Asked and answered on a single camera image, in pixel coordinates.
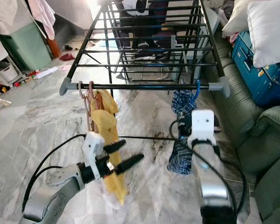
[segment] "white pillow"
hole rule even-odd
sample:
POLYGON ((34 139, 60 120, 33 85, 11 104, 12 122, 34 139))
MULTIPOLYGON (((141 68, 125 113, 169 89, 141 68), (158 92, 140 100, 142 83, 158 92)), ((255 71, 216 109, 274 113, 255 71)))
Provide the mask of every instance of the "white pillow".
POLYGON ((253 66, 280 63, 280 0, 250 2, 247 12, 253 66))
POLYGON ((254 0, 235 0, 232 15, 228 23, 222 29, 222 36, 227 37, 234 33, 248 30, 247 7, 248 3, 254 0))

